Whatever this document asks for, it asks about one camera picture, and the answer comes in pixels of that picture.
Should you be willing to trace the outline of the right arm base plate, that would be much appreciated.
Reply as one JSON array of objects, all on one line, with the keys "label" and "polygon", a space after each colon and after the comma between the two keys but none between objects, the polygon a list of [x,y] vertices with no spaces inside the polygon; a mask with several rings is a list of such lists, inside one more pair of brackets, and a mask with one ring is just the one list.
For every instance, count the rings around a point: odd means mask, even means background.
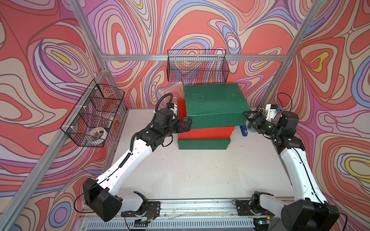
[{"label": "right arm base plate", "polygon": [[267,210],[258,211],[257,209],[251,208],[250,200],[232,200],[232,205],[237,209],[237,214],[239,216],[269,216]]}]

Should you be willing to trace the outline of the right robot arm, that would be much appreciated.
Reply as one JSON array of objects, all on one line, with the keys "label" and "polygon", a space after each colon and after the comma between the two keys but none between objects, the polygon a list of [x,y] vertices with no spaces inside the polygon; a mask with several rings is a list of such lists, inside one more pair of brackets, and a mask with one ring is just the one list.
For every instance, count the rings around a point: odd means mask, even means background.
[{"label": "right robot arm", "polygon": [[261,111],[244,112],[257,133],[267,135],[276,147],[293,188],[294,202],[287,204],[274,195],[256,191],[249,202],[250,212],[268,212],[280,218],[288,231],[329,231],[340,217],[319,189],[306,158],[303,141],[295,136],[299,117],[282,111],[277,124]]}]

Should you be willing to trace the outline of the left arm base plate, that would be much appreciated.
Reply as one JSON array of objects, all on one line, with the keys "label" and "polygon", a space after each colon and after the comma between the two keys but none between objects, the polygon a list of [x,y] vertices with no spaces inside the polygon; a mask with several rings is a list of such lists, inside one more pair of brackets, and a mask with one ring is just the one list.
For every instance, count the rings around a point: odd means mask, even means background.
[{"label": "left arm base plate", "polygon": [[156,218],[161,213],[160,201],[148,201],[145,205],[141,206],[138,211],[121,212],[119,215],[123,218]]}]

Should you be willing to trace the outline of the red shoebox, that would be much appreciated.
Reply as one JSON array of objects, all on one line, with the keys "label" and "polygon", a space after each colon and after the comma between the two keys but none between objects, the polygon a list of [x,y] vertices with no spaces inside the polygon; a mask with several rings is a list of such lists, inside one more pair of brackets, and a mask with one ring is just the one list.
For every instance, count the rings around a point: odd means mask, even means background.
[{"label": "red shoebox", "polygon": [[[184,99],[179,99],[177,106],[180,109],[180,119],[187,117],[186,103]],[[235,127],[219,127],[196,129],[195,125],[191,125],[189,132],[178,134],[179,140],[194,140],[194,139],[227,139],[230,138]]]}]

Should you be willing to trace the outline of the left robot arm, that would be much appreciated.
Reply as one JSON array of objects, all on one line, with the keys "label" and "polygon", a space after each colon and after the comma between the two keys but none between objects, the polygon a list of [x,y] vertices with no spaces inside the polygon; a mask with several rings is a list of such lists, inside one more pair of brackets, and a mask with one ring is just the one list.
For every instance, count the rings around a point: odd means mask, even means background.
[{"label": "left robot arm", "polygon": [[152,121],[136,132],[124,155],[95,180],[83,183],[83,201],[104,222],[119,213],[133,212],[140,216],[147,213],[148,199],[140,192],[121,194],[119,190],[136,167],[159,146],[164,147],[166,138],[189,132],[192,120],[180,119],[170,108],[156,110]]}]

